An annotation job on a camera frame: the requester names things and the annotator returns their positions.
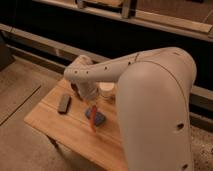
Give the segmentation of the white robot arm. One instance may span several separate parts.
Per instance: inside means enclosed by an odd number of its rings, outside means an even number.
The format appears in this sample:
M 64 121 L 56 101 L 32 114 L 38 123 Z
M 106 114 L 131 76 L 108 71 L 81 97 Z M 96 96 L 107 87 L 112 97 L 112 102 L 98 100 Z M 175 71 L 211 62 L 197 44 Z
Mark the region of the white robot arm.
M 196 73 L 188 52 L 167 47 L 99 64 L 81 55 L 64 77 L 88 100 L 96 82 L 117 84 L 116 110 L 129 171 L 194 171 L 189 96 Z

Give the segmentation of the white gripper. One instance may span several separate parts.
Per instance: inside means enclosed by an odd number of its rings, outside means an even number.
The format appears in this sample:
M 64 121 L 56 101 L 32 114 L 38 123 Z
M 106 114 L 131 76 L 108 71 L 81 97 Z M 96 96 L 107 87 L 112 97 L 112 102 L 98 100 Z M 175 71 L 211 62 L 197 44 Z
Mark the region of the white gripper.
M 78 92 L 85 100 L 94 100 L 98 96 L 97 85 L 93 82 L 78 83 Z

